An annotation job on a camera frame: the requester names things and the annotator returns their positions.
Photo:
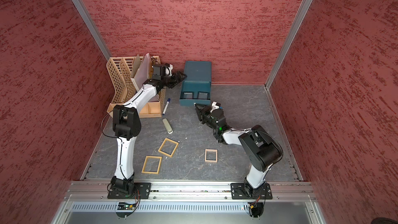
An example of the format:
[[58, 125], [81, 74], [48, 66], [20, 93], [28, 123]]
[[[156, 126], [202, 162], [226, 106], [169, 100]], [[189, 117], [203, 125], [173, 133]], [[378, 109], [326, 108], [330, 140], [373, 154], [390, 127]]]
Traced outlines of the teal three-drawer cabinet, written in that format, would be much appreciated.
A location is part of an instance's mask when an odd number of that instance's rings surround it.
[[211, 62], [187, 61], [179, 103], [191, 107], [194, 104], [210, 105], [211, 101]]

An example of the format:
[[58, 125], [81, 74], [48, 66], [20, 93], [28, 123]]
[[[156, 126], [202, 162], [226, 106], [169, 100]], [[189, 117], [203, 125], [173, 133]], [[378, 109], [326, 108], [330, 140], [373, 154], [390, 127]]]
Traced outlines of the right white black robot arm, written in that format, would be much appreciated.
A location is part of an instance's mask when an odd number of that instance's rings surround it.
[[215, 139], [225, 145], [239, 145], [244, 149], [251, 162], [251, 168], [245, 178], [248, 191], [259, 189], [265, 183], [265, 177], [271, 167], [278, 163], [284, 151], [280, 144], [260, 125], [250, 129], [235, 129], [227, 124], [221, 104], [195, 103], [195, 111], [201, 124], [212, 128]]

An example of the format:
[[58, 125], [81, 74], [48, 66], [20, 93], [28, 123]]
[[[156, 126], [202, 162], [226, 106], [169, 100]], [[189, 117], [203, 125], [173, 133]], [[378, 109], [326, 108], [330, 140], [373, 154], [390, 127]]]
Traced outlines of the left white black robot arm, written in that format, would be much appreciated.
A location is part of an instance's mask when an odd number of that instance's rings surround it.
[[142, 125], [139, 113], [164, 88], [173, 88], [187, 75], [177, 71], [167, 75], [153, 75], [130, 100], [113, 109], [113, 131], [118, 142], [117, 167], [111, 179], [111, 190], [127, 195], [135, 193], [133, 153]]

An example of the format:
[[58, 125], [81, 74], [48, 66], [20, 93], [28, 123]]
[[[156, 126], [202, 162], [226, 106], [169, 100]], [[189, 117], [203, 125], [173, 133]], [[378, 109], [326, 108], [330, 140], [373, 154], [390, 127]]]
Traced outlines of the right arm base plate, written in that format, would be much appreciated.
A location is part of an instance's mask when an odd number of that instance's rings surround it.
[[271, 200], [273, 198], [268, 183], [263, 183], [258, 188], [252, 188], [248, 183], [232, 183], [230, 186], [233, 200]]

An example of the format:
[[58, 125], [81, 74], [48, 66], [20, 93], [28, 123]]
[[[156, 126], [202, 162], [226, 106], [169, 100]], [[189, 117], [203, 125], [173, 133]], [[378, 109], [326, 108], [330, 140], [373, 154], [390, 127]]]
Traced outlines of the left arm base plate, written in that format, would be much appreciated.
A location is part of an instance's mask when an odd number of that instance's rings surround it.
[[108, 189], [108, 199], [148, 199], [151, 191], [151, 183], [111, 183]]

